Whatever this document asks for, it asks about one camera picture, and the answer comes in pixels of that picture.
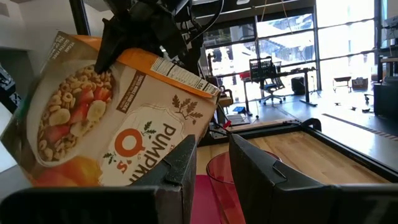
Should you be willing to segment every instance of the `desk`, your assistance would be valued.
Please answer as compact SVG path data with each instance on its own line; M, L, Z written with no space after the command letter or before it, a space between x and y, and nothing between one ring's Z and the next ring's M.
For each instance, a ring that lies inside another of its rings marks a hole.
M315 71L315 68L303 68L303 69L298 69L298 70L293 70L290 72L280 72L276 75L276 77L286 77L288 75L296 75L296 74L301 74L304 73L304 87L305 87L305 100L300 100L302 103L308 104L310 106L317 106L316 103L311 103L310 101L310 91L308 90L308 72ZM261 80L260 86L264 86L264 80ZM249 109L249 100L248 100L248 94L246 93L246 83L251 82L250 78L244 78L242 79L243 81L243 88L244 88L244 99L246 103L246 113L248 116L252 116L253 114L250 112Z

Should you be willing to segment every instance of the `red cup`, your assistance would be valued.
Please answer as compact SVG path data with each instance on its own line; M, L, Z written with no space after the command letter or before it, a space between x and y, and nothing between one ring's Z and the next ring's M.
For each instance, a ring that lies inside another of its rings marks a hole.
M280 160L275 154L266 153ZM207 164L206 172L216 193L221 222L229 224L246 223L232 177L229 152L224 152L212 158Z

